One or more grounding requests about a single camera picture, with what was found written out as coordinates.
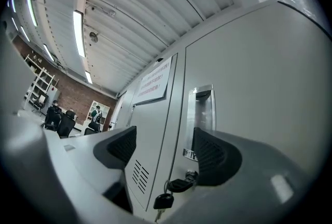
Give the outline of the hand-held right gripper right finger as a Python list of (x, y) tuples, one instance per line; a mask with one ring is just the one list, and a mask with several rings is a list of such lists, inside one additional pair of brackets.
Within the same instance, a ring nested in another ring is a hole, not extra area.
[(305, 172), (276, 148), (195, 128), (191, 197), (162, 224), (277, 224), (304, 195)]

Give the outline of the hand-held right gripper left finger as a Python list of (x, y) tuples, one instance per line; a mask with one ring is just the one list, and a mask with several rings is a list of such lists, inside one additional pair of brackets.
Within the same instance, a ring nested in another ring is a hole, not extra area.
[(84, 224), (135, 224), (125, 168), (136, 149), (136, 127), (64, 141), (79, 175), (74, 206)]

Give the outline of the grey metal locker cabinet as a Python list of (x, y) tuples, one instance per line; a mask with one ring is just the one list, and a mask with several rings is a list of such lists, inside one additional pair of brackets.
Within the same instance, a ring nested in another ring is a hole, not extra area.
[[(164, 96), (134, 105), (142, 78), (169, 57)], [(122, 92), (117, 120), (118, 128), (137, 130), (126, 167), (136, 223), (162, 224), (191, 197), (193, 188), (172, 193), (172, 207), (155, 222), (156, 197), (171, 193), (166, 182), (198, 172), (198, 161), (183, 156), (184, 137), (189, 91), (206, 85), (215, 94), (213, 131), (279, 150), (307, 175), (306, 194), (332, 142), (332, 38), (323, 28), (283, 3), (265, 2), (204, 22), (162, 58)]]

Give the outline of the white shelving unit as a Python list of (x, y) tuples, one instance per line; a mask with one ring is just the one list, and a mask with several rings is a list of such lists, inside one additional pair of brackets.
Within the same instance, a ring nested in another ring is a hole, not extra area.
[(58, 80), (55, 75), (51, 75), (44, 67), (37, 65), (29, 55), (26, 56), (24, 61), (34, 73), (34, 80), (24, 96), (24, 108), (28, 103), (32, 103), (38, 111), (41, 111), (48, 101), (48, 92), (56, 87)]

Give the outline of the black office chair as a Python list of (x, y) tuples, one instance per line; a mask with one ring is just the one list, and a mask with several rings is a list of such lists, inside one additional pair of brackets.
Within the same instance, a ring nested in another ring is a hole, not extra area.
[(57, 134), (59, 138), (68, 138), (70, 132), (74, 128), (76, 121), (75, 113), (72, 110), (67, 110), (66, 113), (62, 114), (60, 124), (57, 128)]
[(55, 111), (50, 111), (46, 115), (44, 128), (47, 130), (56, 131), (61, 122), (61, 115)]
[(96, 122), (90, 122), (84, 129), (84, 135), (90, 135), (100, 133), (100, 124)]

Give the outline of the white arched shelf unit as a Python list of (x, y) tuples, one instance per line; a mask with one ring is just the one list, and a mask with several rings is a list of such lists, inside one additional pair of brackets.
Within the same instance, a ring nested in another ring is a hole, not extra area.
[(106, 122), (106, 117), (108, 115), (108, 112), (110, 110), (110, 107), (102, 104), (102, 103), (99, 103), (97, 101), (93, 101), (92, 104), (91, 104), (91, 107), (89, 109), (89, 112), (87, 114), (87, 117), (86, 117), (86, 120), (85, 120), (85, 123), (90, 123), (91, 122), (91, 113), (95, 110), (96, 106), (99, 105), (100, 108), (101, 108), (101, 112), (102, 112), (102, 119), (101, 119), (101, 123), (100, 123), (100, 131), (103, 131), (103, 126)]

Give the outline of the black key in lock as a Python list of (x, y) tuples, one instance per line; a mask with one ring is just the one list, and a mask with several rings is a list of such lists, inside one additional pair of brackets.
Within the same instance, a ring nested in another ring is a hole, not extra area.
[(171, 193), (185, 192), (196, 184), (198, 176), (197, 171), (187, 171), (184, 179), (168, 180), (165, 184), (165, 191)]

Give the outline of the hanging black key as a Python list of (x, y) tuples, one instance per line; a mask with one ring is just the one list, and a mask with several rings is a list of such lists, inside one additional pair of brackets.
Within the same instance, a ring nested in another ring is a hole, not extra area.
[(165, 212), (166, 209), (172, 207), (174, 202), (174, 196), (172, 193), (163, 193), (156, 197), (153, 209), (157, 211), (157, 215), (155, 217), (155, 222), (157, 222), (161, 215)]

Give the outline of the white paper notice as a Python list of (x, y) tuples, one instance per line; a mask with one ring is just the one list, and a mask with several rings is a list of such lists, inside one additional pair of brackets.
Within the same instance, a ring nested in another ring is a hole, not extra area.
[(169, 80), (172, 58), (163, 61), (157, 68), (142, 78), (133, 104), (144, 103), (164, 96)]

